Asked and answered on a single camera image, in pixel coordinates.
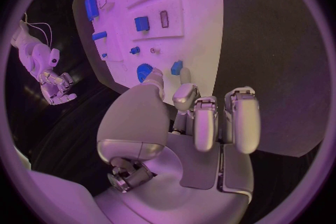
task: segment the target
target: blue object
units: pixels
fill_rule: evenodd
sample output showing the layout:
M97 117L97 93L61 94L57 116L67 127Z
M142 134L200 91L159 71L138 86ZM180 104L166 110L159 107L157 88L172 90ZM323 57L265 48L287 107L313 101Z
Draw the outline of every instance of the blue object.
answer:
M172 67L170 68L170 72L174 76L179 76L182 68L183 68L183 62L179 60L172 65Z
M134 19L136 22L137 31L148 31L150 29L150 24L148 22L148 17L138 17Z
M153 67L147 63L140 64L137 69L137 75L139 81L142 83L146 77L152 72Z
M101 39L101 38L105 38L105 37L107 37L107 32L98 32L97 34L93 34L92 35L92 40L93 41L95 41L95 40L97 40L97 39Z
M130 53L133 54L133 55L137 54L139 52L140 52L140 48L138 46L136 46L135 48L131 48L130 49Z
M85 8L87 13L87 18L93 21L95 17L99 16L98 6L96 0L85 0Z

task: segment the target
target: cable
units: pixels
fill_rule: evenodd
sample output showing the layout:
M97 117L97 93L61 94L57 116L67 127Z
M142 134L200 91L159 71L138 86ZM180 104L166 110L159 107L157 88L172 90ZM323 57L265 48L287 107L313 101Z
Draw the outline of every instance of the cable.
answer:
M42 31L43 32L43 34L44 34L44 37L45 37L45 39L46 39L46 45L48 46L48 47L52 47L52 43L53 43L53 31L52 31L52 28L50 27L50 25L48 24L48 23L46 23L46 22L35 22L35 23L33 23L33 24L30 24L29 22L28 22L28 15L27 15L27 13L25 12L25 23L27 23L29 26L31 26L31 27L33 27L33 28L36 28L36 29L39 29L40 31ZM36 24L46 24L47 26L48 26L48 28L49 28L49 30L50 30L50 45L49 45L49 43L48 43L48 38L47 38L47 36L46 36L46 33L45 33L45 31L43 31L41 28L39 28L39 27L36 27L36 26L34 26L34 25L36 25Z

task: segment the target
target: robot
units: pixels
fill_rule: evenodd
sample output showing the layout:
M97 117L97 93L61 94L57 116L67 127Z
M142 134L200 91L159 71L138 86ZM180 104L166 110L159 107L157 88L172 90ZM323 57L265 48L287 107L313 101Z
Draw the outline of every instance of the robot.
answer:
M50 49L29 35L27 22L20 21L11 44L18 49L21 63L40 83L42 94L49 104L59 105L77 97L76 94L67 94L73 85L71 76L68 73L59 76L53 71L59 62L59 50Z
M112 221L121 209L107 201L121 200L135 213L124 223L238 223L252 199L249 154L260 139L255 91L226 94L226 134L220 135L216 97L201 97L187 68L180 82L173 132L157 68L123 93L100 124L97 150L111 166L113 187L96 202Z

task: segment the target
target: dark floor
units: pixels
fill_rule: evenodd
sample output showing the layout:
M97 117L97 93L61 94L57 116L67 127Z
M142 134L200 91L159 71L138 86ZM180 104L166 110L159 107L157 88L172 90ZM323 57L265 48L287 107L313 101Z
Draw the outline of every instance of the dark floor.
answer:
M53 47L61 51L56 71L68 72L74 78L72 92L78 98L49 106L39 84L26 72L12 48L6 104L15 144L28 156L32 169L80 183L97 195L109 187L109 182L108 167L96 152L96 133L107 108L119 95L96 79L77 33L72 1L34 0L27 13L30 22L51 25ZM31 34L44 41L38 30L31 29ZM280 204L300 182L316 151L300 158L254 152L254 198L241 223L254 223Z

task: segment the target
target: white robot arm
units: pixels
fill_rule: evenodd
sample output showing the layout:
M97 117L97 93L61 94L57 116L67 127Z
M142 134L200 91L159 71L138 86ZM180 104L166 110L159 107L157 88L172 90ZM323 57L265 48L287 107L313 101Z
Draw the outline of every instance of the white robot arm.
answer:
M27 23L20 21L11 44L18 49L19 59L27 71L40 82L42 94L49 104L58 105L77 97L76 94L67 95L73 85L71 76L68 73L59 76L53 72L59 61L59 50L50 50L39 39L31 36Z

